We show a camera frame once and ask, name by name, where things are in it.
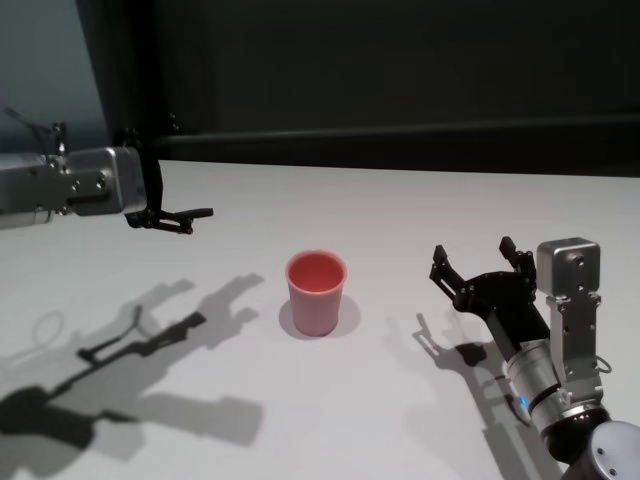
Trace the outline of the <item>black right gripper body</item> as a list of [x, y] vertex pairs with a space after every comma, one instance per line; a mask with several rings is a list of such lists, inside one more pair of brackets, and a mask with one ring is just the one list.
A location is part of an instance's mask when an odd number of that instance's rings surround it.
[[491, 272], [452, 283], [454, 308], [480, 317], [504, 358], [524, 342], [548, 339], [549, 327], [534, 305], [536, 284], [518, 272]]

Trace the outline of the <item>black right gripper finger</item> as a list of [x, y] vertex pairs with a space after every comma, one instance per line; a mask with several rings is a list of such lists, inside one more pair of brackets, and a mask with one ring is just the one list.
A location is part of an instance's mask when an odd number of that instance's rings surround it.
[[429, 278], [453, 305], [468, 305], [470, 302], [470, 281], [464, 279], [451, 266], [447, 252], [442, 245], [435, 247], [432, 260]]
[[499, 251], [513, 269], [501, 276], [503, 287], [507, 290], [535, 290], [537, 274], [533, 253], [518, 250], [510, 237], [502, 238]]

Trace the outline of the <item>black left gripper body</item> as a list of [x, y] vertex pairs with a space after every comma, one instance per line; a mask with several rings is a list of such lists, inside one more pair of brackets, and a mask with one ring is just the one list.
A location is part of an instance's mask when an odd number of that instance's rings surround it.
[[140, 148], [140, 160], [147, 197], [147, 209], [154, 215], [158, 215], [162, 209], [164, 192], [159, 160], [154, 150], [146, 146]]

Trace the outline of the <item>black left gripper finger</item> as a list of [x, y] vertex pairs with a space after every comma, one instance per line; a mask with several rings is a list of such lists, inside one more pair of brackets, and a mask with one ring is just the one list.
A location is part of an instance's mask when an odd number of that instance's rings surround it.
[[212, 217], [213, 215], [214, 210], [212, 208], [166, 212], [161, 209], [147, 207], [142, 211], [126, 214], [125, 218], [132, 228], [155, 229], [176, 234], [192, 234], [195, 220]]
[[119, 128], [114, 132], [113, 145], [142, 150], [144, 148], [144, 136], [136, 128]]

